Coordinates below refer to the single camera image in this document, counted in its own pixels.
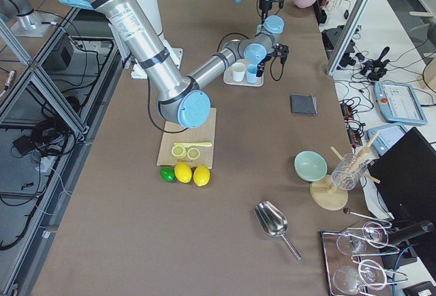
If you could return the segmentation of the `green bowl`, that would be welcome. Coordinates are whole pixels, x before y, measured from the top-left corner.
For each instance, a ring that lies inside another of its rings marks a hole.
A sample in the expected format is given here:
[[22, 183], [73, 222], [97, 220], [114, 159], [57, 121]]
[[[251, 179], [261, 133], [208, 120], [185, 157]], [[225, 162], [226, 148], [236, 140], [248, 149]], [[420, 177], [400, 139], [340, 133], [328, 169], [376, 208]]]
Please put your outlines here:
[[327, 163], [320, 154], [314, 151], [302, 151], [295, 157], [294, 169], [301, 179], [314, 182], [326, 176]]

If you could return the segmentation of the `beige rabbit tray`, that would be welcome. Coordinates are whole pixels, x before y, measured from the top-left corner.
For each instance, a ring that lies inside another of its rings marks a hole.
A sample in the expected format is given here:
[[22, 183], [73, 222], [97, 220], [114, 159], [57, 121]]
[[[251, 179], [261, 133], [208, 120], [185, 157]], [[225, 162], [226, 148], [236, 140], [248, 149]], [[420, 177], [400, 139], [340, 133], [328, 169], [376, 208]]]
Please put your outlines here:
[[249, 46], [248, 51], [244, 50], [242, 55], [236, 51], [236, 60], [223, 74], [224, 83], [246, 87], [261, 87], [264, 79], [260, 64], [266, 55], [266, 49], [263, 46]]

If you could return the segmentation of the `lemon half lower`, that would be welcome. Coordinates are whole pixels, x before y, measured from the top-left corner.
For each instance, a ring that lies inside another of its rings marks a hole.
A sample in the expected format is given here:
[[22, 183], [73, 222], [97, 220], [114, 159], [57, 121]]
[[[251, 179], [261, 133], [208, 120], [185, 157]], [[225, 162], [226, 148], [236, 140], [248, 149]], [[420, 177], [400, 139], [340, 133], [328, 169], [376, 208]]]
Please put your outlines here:
[[200, 158], [201, 151], [197, 147], [190, 147], [187, 149], [187, 158], [194, 161]]

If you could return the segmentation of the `black monitor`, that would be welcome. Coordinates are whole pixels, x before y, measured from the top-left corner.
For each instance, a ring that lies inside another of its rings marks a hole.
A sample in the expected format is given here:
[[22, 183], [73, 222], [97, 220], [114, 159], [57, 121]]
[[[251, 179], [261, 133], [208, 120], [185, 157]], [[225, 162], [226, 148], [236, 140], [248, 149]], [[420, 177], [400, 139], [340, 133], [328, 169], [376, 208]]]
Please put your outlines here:
[[369, 165], [387, 210], [396, 220], [435, 222], [435, 149], [410, 129]]

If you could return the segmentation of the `grey folded cloth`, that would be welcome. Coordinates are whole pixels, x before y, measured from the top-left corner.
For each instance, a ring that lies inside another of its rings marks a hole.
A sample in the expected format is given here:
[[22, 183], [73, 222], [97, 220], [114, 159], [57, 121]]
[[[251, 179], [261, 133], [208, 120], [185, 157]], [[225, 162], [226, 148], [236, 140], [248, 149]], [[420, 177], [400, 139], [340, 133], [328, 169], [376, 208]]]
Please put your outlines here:
[[292, 94], [290, 96], [291, 112], [299, 115], [317, 115], [317, 100], [312, 95]]

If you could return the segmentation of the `light blue cup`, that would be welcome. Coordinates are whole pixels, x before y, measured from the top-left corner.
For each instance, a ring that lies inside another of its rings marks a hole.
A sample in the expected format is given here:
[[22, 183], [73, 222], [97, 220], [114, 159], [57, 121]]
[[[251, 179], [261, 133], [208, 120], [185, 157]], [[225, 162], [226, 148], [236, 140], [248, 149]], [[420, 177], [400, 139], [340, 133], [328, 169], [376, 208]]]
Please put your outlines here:
[[249, 84], [254, 85], [257, 83], [257, 65], [249, 64], [246, 69], [246, 80]]

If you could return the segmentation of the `teach pendant tablet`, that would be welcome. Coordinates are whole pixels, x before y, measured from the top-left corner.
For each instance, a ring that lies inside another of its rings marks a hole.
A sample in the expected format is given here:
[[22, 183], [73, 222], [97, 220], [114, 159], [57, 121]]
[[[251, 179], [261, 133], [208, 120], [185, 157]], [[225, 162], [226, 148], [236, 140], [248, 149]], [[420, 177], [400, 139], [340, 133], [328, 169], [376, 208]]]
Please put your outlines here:
[[427, 119], [411, 85], [377, 81], [374, 94], [387, 122], [426, 125]]

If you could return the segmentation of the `metal ice scoop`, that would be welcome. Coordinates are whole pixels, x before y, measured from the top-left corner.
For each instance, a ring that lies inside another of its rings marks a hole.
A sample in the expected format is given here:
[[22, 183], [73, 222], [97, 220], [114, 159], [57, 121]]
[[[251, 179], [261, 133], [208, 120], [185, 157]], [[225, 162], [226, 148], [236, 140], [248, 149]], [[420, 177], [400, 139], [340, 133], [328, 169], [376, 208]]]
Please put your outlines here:
[[287, 231], [286, 216], [270, 201], [262, 201], [255, 206], [254, 212], [265, 233], [271, 237], [280, 237], [297, 261], [302, 259], [295, 246], [285, 235]]

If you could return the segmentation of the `cream yellow cup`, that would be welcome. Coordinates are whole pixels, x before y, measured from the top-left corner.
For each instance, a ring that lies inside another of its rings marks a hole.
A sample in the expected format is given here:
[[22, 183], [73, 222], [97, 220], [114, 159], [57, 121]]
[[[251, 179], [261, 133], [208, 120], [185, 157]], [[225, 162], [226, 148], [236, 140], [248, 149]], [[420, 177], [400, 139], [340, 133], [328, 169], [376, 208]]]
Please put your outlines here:
[[232, 80], [236, 83], [242, 82], [245, 77], [246, 65], [244, 63], [235, 63], [231, 67]]

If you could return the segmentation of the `aluminium frame post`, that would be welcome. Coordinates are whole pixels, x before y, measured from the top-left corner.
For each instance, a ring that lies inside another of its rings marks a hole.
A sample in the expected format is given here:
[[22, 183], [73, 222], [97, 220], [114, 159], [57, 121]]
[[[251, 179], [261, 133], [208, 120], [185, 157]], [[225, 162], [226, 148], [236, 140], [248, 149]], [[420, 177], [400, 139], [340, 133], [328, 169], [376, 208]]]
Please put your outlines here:
[[334, 47], [332, 55], [328, 60], [328, 64], [326, 66], [326, 74], [329, 77], [333, 77], [334, 73], [337, 71], [337, 67], [342, 56], [345, 54], [347, 46], [352, 39], [352, 36], [356, 30], [356, 27], [360, 21], [361, 16], [363, 15], [366, 7], [368, 6], [370, 0], [356, 0], [349, 18], [343, 28], [342, 33], [339, 36], [337, 45]]

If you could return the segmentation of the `lemon half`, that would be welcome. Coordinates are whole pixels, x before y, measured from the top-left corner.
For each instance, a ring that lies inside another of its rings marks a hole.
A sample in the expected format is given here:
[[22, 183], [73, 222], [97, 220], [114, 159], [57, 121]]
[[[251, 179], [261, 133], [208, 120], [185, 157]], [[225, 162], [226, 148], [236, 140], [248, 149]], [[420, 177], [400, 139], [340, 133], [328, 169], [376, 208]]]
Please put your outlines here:
[[194, 161], [200, 158], [201, 151], [197, 147], [190, 147], [187, 149], [187, 158]]
[[187, 150], [184, 146], [174, 145], [171, 148], [171, 154], [176, 160], [182, 160], [187, 157]]

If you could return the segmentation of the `whole lemon lower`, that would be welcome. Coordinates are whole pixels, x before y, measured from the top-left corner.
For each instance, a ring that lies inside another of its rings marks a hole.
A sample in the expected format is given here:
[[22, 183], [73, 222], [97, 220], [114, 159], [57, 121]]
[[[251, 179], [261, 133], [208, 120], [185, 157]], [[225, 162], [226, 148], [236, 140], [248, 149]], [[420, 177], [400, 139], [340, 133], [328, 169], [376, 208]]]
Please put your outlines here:
[[205, 165], [198, 166], [193, 173], [193, 181], [198, 187], [206, 186], [211, 179], [211, 172]]

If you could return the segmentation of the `lemon half upper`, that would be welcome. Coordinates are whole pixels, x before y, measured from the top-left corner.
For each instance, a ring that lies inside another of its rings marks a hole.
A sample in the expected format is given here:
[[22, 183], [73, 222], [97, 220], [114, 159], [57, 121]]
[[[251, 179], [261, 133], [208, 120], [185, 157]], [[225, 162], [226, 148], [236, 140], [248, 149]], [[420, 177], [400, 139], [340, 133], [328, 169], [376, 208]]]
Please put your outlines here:
[[171, 148], [171, 154], [176, 160], [182, 160], [187, 157], [187, 150], [184, 146], [174, 145]]

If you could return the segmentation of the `metal wine glass rack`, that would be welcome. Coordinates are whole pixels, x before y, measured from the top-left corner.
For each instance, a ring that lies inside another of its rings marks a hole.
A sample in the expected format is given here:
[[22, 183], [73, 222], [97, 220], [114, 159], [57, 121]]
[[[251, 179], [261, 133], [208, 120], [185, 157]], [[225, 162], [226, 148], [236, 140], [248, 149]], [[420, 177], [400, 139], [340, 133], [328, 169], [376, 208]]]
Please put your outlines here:
[[339, 232], [320, 232], [329, 295], [375, 295], [408, 280], [405, 273], [382, 263], [381, 257], [401, 253], [390, 243], [390, 227], [371, 220]]

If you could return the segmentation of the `clear glass cup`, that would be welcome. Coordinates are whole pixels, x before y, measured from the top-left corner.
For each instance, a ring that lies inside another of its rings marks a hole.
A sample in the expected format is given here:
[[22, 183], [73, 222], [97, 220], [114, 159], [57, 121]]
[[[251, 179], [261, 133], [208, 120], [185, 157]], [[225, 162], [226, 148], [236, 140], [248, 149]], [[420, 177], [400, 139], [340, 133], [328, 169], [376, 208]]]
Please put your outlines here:
[[352, 190], [367, 170], [368, 159], [357, 163], [357, 156], [348, 153], [343, 156], [331, 177], [333, 185], [342, 190]]

